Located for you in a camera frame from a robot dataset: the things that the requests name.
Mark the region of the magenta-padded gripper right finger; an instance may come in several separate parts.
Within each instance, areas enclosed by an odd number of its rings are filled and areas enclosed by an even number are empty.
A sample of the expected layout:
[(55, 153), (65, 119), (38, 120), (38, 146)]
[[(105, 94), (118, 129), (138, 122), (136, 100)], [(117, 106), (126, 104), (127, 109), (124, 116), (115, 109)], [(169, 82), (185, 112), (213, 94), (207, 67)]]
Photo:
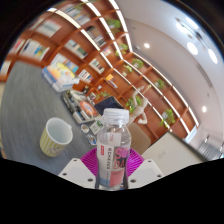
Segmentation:
[(164, 176), (162, 171), (152, 159), (144, 159), (134, 149), (130, 150), (130, 155), (126, 165), (126, 183), (128, 189), (140, 188)]

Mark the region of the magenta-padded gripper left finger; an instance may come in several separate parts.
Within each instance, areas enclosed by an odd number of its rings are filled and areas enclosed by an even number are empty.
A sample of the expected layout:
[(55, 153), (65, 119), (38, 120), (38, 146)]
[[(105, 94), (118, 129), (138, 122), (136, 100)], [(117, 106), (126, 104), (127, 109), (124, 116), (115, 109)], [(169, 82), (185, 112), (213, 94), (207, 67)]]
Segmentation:
[(99, 181), (96, 151), (94, 148), (80, 159), (72, 158), (59, 173), (59, 177), (84, 188), (97, 189)]

